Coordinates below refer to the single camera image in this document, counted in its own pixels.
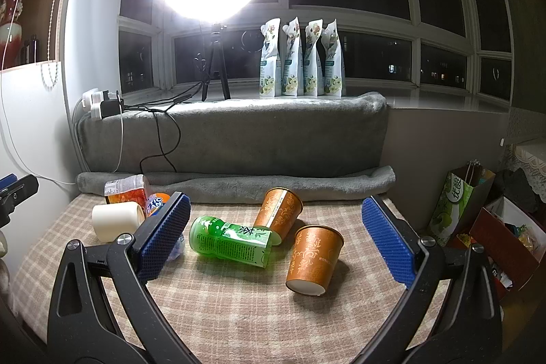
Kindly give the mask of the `blue orange Arctic Ocean cup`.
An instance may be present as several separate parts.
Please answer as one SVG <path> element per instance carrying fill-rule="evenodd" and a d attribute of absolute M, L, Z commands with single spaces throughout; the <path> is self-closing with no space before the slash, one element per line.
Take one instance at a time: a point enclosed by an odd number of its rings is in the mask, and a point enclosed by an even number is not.
<path fill-rule="evenodd" d="M 145 204 L 145 213 L 147 217 L 151 217 L 159 212 L 159 210 L 166 204 L 170 199 L 169 194 L 162 192 L 151 194 Z"/>

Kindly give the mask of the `white plastic cup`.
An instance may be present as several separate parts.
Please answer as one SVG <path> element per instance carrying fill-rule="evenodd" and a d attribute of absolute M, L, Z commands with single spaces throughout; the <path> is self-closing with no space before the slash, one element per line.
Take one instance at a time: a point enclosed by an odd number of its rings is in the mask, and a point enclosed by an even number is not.
<path fill-rule="evenodd" d="M 135 201 L 99 204 L 91 210 L 95 236 L 104 243 L 112 242 L 124 233 L 134 234 L 144 220 L 143 208 Z"/>

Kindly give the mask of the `orange red snack cup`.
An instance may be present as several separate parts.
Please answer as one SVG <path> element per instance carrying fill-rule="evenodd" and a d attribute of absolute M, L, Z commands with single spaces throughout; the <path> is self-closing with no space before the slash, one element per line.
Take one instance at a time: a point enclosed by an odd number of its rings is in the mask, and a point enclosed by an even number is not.
<path fill-rule="evenodd" d="M 104 184 L 104 198 L 107 204 L 134 201 L 144 208 L 150 194 L 150 185 L 144 175 L 132 175 Z"/>

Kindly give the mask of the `green tea cup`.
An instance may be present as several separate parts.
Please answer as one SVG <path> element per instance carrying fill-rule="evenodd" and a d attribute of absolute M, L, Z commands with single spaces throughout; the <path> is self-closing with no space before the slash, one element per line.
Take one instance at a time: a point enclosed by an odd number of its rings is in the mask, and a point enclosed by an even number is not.
<path fill-rule="evenodd" d="M 212 216 L 193 221 L 189 241 L 198 254 L 259 268 L 267 267 L 272 247 L 267 229 L 226 223 Z"/>

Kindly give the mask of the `orange paper cup front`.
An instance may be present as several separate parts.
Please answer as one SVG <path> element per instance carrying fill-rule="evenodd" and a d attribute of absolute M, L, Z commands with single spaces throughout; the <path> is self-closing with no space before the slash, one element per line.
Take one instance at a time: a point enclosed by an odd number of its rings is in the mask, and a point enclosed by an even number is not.
<path fill-rule="evenodd" d="M 325 225 L 300 228 L 294 238 L 286 286 L 305 296 L 322 296 L 333 276 L 344 239 L 339 231 Z"/>

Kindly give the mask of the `orange paper cup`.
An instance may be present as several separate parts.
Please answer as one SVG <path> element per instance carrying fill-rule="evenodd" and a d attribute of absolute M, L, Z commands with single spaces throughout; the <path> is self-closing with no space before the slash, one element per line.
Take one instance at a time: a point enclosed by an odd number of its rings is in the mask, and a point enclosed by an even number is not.
<path fill-rule="evenodd" d="M 300 228 L 294 238 L 286 286 L 305 296 L 322 296 L 333 276 L 344 239 L 339 231 L 325 225 Z"/>
<path fill-rule="evenodd" d="M 255 218 L 254 227 L 270 232 L 271 244 L 278 246 L 290 232 L 304 209 L 300 198 L 287 188 L 272 188 Z"/>

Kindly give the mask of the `orange paper cup rear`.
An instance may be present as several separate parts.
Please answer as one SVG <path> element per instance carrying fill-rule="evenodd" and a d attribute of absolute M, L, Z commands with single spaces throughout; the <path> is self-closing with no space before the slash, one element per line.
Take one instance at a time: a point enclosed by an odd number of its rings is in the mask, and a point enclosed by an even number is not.
<path fill-rule="evenodd" d="M 304 209 L 300 198 L 287 188 L 272 188 L 255 218 L 254 227 L 270 232 L 271 244 L 278 246 L 290 232 Z"/>

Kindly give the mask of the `red cardboard box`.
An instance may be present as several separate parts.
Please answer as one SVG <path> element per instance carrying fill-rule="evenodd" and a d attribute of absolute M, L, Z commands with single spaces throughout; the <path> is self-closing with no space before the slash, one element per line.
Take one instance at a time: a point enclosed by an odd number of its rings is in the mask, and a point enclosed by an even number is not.
<path fill-rule="evenodd" d="M 504 196 L 480 210 L 469 235 L 485 248 L 499 299 L 523 288 L 545 260 L 545 229 Z"/>

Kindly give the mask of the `white power strip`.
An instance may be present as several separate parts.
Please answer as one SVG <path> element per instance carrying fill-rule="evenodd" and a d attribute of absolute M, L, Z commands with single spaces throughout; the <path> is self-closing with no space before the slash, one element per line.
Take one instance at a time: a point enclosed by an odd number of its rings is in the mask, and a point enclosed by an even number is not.
<path fill-rule="evenodd" d="M 120 99 L 117 93 L 109 90 L 92 89 L 82 94 L 82 107 L 91 114 L 92 119 L 101 119 L 100 103 L 107 99 Z"/>

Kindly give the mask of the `green paper bag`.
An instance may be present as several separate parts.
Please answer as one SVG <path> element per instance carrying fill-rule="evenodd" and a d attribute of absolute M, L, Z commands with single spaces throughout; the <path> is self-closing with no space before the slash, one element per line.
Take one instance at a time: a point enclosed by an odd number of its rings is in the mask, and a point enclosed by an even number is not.
<path fill-rule="evenodd" d="M 445 247 L 453 235 L 468 232 L 494 179 L 495 174 L 477 160 L 448 172 L 428 227 L 441 246 Z"/>

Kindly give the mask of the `white lace cloth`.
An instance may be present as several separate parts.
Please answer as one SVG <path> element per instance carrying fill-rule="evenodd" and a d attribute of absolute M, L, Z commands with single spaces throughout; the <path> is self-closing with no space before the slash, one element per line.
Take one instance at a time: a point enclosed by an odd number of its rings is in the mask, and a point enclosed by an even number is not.
<path fill-rule="evenodd" d="M 512 159 L 515 168 L 522 168 L 533 191 L 545 201 L 545 138 L 514 144 Z"/>

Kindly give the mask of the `red white vase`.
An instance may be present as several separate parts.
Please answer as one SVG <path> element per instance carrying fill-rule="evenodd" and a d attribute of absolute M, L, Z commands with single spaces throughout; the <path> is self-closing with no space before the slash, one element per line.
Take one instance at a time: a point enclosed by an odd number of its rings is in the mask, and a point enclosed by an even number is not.
<path fill-rule="evenodd" d="M 14 67 L 22 45 L 22 28 L 18 18 L 23 0 L 1 0 L 1 66 Z"/>

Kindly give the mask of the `black tripod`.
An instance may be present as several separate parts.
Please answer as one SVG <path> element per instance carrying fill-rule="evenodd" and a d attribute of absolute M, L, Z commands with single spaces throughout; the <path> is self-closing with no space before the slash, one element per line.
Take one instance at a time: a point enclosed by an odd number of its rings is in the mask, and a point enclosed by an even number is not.
<path fill-rule="evenodd" d="M 211 26 L 210 44 L 207 53 L 204 57 L 199 55 L 196 59 L 198 68 L 200 68 L 202 74 L 201 100 L 203 102 L 207 99 L 210 83 L 214 79 L 220 80 L 224 99 L 230 99 L 228 72 L 222 42 L 222 33 L 225 29 L 226 27 L 222 24 Z"/>

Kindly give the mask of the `grey blanket on sofa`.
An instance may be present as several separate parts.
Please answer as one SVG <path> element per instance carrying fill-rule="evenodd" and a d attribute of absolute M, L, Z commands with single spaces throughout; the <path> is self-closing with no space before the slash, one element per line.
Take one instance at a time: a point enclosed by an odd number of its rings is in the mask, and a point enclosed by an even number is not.
<path fill-rule="evenodd" d="M 259 203 L 270 188 L 303 201 L 360 200 L 390 189 L 381 154 L 389 120 L 377 92 L 342 99 L 270 98 L 127 111 L 77 126 L 87 168 L 78 188 L 144 175 L 153 191 L 198 203 Z"/>

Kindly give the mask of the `white pouch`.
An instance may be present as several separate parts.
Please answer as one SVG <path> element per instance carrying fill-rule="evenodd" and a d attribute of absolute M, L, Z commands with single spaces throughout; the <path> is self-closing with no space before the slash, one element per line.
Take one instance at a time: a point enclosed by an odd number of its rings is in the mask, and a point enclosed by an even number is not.
<path fill-rule="evenodd" d="M 337 20 L 334 19 L 322 30 L 321 43 L 326 54 L 324 93 L 327 96 L 342 97 L 345 92 L 345 70 Z"/>
<path fill-rule="evenodd" d="M 261 26 L 264 36 L 260 58 L 259 94 L 261 97 L 281 95 L 281 56 L 278 49 L 281 20 L 276 17 Z"/>
<path fill-rule="evenodd" d="M 303 95 L 303 46 L 298 17 L 282 27 L 286 34 L 286 55 L 283 65 L 282 94 Z"/>
<path fill-rule="evenodd" d="M 323 20 L 310 21 L 305 27 L 304 95 L 318 96 L 324 93 L 323 73 L 317 44 L 322 35 Z"/>

